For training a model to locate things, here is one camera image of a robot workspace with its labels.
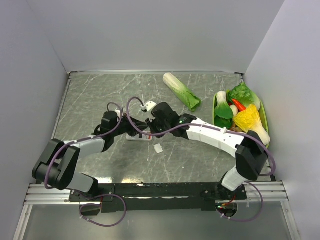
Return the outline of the brown mushroom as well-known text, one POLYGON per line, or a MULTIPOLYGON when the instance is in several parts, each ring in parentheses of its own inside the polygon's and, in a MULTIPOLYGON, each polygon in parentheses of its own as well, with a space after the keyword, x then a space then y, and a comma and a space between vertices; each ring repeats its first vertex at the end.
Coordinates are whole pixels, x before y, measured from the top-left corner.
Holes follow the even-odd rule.
POLYGON ((238 132, 238 133, 242 133, 243 132, 243 130, 240 127, 238 127, 235 122, 232 123, 231 127, 229 128, 229 130, 233 131, 233 132, 238 132))

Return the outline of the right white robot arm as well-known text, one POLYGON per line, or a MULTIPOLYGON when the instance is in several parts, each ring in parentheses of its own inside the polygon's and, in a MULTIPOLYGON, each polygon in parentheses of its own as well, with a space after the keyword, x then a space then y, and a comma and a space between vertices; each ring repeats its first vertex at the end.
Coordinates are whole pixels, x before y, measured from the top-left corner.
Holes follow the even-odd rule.
POLYGON ((153 136, 161 138, 171 133, 177 138, 208 144, 235 158, 235 166, 222 177, 218 187, 223 199, 230 199, 244 182, 259 178, 267 161, 267 148, 256 132, 229 131, 190 114, 178 115, 166 102, 148 101, 142 111, 147 114, 145 122, 153 136))

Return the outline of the green lettuce head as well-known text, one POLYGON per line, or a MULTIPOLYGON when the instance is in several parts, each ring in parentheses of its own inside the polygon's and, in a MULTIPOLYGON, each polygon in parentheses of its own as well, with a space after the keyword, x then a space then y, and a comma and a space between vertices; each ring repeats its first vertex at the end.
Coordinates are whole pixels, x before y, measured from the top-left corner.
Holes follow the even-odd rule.
POLYGON ((232 99, 237 100, 246 108, 249 105, 255 105, 257 110, 261 108, 260 99, 244 82, 241 82, 227 93, 227 100, 231 102, 232 99))

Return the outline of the white remote control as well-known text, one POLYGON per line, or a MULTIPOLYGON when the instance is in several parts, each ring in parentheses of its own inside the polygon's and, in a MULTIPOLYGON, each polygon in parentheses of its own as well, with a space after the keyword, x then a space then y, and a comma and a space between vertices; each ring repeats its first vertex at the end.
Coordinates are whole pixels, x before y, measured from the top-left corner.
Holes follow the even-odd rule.
POLYGON ((126 139, 128 141, 137 141, 137 142, 150 142, 152 141, 152 136, 150 135, 145 135, 142 133, 138 133, 135 136, 130 136, 129 134, 126 134, 126 139))

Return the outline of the long green napa cabbage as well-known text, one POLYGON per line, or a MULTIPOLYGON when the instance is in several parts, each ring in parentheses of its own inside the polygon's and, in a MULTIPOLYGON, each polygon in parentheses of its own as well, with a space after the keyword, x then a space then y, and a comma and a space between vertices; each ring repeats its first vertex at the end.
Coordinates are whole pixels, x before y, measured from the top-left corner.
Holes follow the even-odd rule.
POLYGON ((182 83, 172 73, 165 73, 163 75, 163 82, 191 112, 194 112, 201 105, 201 99, 198 98, 184 83, 182 83))

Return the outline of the white mushroom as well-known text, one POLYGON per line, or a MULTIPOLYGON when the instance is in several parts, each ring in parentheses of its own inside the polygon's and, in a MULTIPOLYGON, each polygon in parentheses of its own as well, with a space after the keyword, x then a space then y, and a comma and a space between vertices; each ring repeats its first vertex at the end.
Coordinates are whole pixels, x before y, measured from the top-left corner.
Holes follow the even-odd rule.
POLYGON ((239 113, 238 108, 237 108, 234 104, 230 105, 229 107, 230 107, 231 110, 232 110, 233 117, 235 117, 235 116, 239 113))

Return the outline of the aluminium frame rail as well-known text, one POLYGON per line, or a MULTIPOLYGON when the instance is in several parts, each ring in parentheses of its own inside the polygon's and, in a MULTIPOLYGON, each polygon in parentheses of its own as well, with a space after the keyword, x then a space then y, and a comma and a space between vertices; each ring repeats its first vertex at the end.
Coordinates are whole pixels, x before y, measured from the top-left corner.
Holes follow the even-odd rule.
MULTIPOLYGON (((239 203, 260 202, 287 202, 287 195, 283 182, 254 182, 253 185, 245 184, 247 199, 238 200, 239 203)), ((31 184, 28 187, 23 204, 26 205, 80 205, 86 204, 85 200, 70 201, 70 190, 48 190, 43 184, 31 184)))

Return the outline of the yellow napa cabbage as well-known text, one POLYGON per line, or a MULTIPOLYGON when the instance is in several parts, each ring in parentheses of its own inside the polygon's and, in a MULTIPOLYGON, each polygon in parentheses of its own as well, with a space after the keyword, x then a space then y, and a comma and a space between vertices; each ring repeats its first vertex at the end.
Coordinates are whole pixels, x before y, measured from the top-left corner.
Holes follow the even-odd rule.
POLYGON ((271 138, 262 125, 260 114, 254 104, 250 104, 246 110, 239 112, 233 121, 245 133, 253 131, 257 133, 262 143, 266 146, 270 143, 271 138))

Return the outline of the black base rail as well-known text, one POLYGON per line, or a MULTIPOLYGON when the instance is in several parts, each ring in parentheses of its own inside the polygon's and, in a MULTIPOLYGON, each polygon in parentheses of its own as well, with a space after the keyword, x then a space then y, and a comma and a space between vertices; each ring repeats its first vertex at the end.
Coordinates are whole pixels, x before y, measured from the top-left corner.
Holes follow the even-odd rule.
POLYGON ((95 195, 75 192, 69 195, 71 203, 101 204, 102 213, 157 210, 215 211, 216 203, 246 200, 242 185, 229 191, 218 182, 180 183, 103 183, 95 195))

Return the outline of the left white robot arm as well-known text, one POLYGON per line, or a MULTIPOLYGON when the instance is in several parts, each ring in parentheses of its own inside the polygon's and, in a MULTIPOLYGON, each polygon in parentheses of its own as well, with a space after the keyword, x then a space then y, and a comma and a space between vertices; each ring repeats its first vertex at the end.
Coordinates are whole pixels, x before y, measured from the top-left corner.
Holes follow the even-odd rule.
POLYGON ((58 190, 80 191, 87 201, 93 201, 99 195, 98 180, 76 172, 78 160, 107 151, 115 137, 123 134, 134 137, 139 133, 125 113, 107 111, 90 136, 77 141, 51 139, 35 164, 32 177, 58 190))

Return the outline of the bok choy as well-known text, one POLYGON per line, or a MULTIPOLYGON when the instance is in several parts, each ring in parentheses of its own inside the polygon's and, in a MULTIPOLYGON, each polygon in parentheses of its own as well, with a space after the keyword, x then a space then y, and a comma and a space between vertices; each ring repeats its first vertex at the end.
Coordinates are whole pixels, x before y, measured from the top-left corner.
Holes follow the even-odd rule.
POLYGON ((223 119, 232 119, 234 117, 233 111, 227 102, 227 93, 225 91, 219 91, 216 94, 217 106, 214 109, 216 116, 223 119))

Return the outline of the red chili pepper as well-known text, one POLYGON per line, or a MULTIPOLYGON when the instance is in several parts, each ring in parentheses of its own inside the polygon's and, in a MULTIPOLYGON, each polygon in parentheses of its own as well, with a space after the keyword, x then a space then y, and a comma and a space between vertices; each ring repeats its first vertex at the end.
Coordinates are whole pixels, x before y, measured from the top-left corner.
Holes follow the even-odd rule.
POLYGON ((246 110, 246 107, 242 103, 240 103, 238 100, 234 98, 232 98, 231 100, 240 112, 243 112, 246 110))

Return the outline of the green plastic tray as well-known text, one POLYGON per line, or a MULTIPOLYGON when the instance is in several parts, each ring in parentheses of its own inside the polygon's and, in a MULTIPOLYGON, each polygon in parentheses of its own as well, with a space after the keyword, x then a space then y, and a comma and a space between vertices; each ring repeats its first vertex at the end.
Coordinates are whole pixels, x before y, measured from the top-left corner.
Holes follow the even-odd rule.
MULTIPOLYGON (((231 125, 234 122, 234 120, 233 120, 234 117, 232 119, 224 119, 224 118, 216 116, 216 114, 215 114, 215 107, 217 106, 216 96, 217 96, 217 93, 213 97, 213 113, 212 113, 212 115, 213 115, 213 124, 215 126, 217 126, 217 127, 227 128, 227 130, 229 130, 229 128, 231 127, 231 125)), ((227 100, 227 103, 228 103, 229 106, 230 105, 234 105, 234 103, 232 101, 228 101, 227 100)), ((261 122, 262 122, 262 126, 267 131, 267 133, 269 134, 269 126, 268 126, 268 121, 267 121, 267 116, 266 116, 266 112, 265 112, 265 109, 264 109, 264 105, 261 102, 261 100, 260 100, 260 103, 261 103, 261 107, 258 110, 259 116, 260 116, 260 119, 261 119, 261 122)))

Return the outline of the white battery cover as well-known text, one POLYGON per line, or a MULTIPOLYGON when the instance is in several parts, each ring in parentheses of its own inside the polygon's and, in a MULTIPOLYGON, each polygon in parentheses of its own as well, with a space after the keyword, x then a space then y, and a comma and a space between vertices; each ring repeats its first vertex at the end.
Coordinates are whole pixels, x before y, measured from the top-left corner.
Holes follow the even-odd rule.
POLYGON ((160 154, 160 153, 162 153, 163 152, 163 148, 162 148, 162 146, 158 143, 158 144, 155 144, 154 146, 154 150, 155 150, 155 152, 157 153, 157 154, 160 154))

